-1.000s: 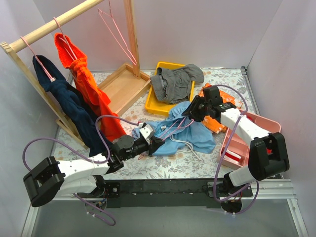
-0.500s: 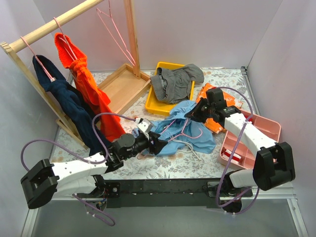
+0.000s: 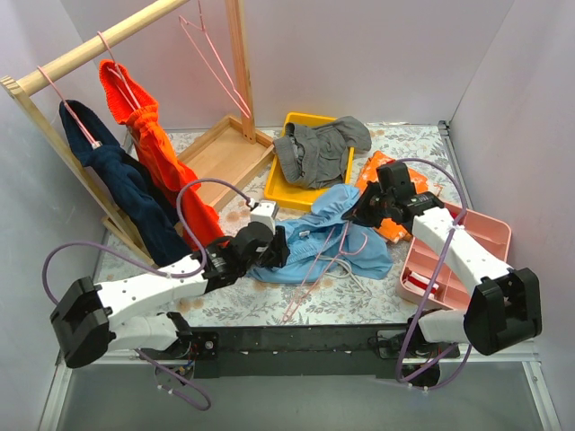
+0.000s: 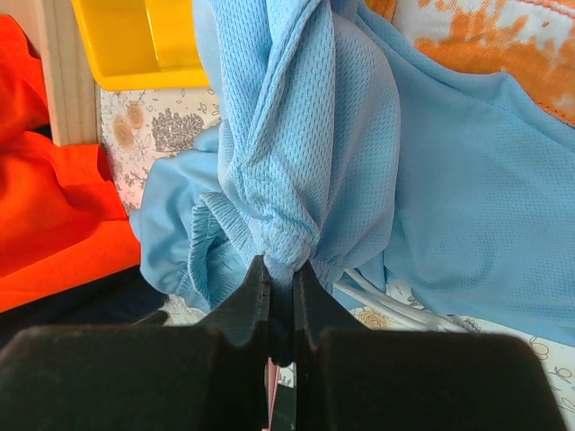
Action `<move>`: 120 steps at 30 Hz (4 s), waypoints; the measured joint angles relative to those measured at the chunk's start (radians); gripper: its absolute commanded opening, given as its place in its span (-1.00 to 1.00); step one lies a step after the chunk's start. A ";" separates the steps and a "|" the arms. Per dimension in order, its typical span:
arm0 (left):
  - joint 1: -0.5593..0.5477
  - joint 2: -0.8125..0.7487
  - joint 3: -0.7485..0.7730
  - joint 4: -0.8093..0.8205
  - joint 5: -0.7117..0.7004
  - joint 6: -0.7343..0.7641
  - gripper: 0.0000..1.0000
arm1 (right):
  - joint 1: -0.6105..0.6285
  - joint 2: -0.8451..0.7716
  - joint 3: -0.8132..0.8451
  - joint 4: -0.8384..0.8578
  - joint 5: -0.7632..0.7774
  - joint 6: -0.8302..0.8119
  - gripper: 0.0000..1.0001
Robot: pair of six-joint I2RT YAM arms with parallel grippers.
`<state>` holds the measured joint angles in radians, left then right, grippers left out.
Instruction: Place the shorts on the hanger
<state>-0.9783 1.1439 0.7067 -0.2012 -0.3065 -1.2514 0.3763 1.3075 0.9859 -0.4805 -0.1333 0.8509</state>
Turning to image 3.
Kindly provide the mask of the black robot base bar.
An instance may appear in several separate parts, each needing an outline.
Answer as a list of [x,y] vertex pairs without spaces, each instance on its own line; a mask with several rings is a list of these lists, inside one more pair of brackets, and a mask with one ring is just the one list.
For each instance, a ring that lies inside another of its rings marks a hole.
[[406,323],[188,327],[165,350],[143,348],[185,377],[371,375],[393,379]]

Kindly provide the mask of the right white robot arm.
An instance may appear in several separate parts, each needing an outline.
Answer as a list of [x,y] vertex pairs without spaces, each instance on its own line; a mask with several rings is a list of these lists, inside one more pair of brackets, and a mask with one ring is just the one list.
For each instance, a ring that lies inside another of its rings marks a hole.
[[411,319],[405,335],[415,356],[439,343],[465,343],[489,356],[542,333],[540,286],[529,268],[513,269],[478,243],[431,192],[419,193],[408,168],[393,162],[377,168],[343,219],[378,227],[390,219],[437,253],[470,295],[464,310],[432,310]]

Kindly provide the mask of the orange tie-dye shorts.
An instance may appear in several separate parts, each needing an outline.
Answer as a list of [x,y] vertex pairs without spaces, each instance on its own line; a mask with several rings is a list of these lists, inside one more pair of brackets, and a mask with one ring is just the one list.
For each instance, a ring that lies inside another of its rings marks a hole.
[[[376,169],[382,164],[394,162],[394,159],[381,151],[375,151],[368,157],[366,163],[361,168],[355,186],[364,191],[369,182],[377,180]],[[430,191],[435,196],[439,196],[443,187],[438,183],[430,180],[422,173],[409,168],[409,175],[411,181],[415,185],[418,193]],[[399,241],[411,240],[411,235],[401,225],[396,224],[391,219],[384,219],[381,225],[376,228],[376,232],[380,234],[387,242],[398,243]]]

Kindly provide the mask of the yellow plastic tray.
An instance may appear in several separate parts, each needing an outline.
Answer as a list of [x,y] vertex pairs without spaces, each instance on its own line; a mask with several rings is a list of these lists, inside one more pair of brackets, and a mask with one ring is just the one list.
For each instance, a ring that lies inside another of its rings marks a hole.
[[[314,128],[324,125],[328,122],[334,121],[335,119],[336,118],[332,119],[322,116],[291,112],[286,117],[286,121],[283,127],[283,134],[280,137],[284,136],[285,126],[288,122],[293,122]],[[349,150],[349,159],[348,159],[345,181],[340,184],[349,183],[351,161],[353,159],[354,152],[355,148]],[[303,189],[287,183],[280,169],[279,159],[275,154],[275,159],[271,167],[270,176],[268,182],[266,183],[266,188],[264,189],[264,197],[268,200],[276,201],[281,207],[284,208],[309,211],[313,203],[329,188]]]

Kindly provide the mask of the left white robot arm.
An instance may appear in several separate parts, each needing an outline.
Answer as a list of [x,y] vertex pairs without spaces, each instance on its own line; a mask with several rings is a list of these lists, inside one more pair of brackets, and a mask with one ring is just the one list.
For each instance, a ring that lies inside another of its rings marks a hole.
[[139,348],[183,358],[194,343],[189,324],[178,312],[153,315],[154,309],[230,286],[253,267],[281,268],[288,255],[284,227],[250,222],[210,244],[205,265],[192,254],[156,274],[100,284],[79,278],[50,315],[64,361],[75,369],[109,351]]

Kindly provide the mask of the light blue shorts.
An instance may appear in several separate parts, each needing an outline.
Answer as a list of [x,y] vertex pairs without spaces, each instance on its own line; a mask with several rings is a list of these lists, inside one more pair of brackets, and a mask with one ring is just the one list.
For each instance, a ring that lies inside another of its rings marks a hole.
[[393,266],[385,240],[373,229],[349,223],[341,217],[360,197],[360,189],[339,184],[329,188],[299,218],[277,222],[285,229],[290,250],[283,268],[252,268],[247,276],[274,284],[314,282],[333,270],[340,259],[351,273],[375,280],[387,276]]

